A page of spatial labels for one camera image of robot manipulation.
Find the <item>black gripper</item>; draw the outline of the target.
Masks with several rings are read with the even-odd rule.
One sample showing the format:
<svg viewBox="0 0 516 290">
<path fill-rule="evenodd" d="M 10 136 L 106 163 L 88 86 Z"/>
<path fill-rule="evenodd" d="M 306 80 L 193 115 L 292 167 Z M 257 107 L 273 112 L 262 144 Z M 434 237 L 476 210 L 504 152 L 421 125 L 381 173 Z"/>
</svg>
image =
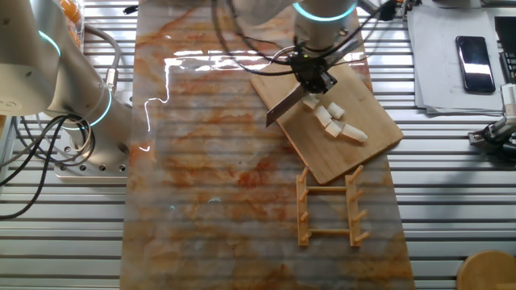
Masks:
<svg viewBox="0 0 516 290">
<path fill-rule="evenodd" d="M 321 58 L 309 57 L 301 44 L 295 45 L 290 54 L 290 67 L 307 93 L 325 94 L 337 84 L 337 80 L 328 72 L 327 62 Z"/>
</svg>

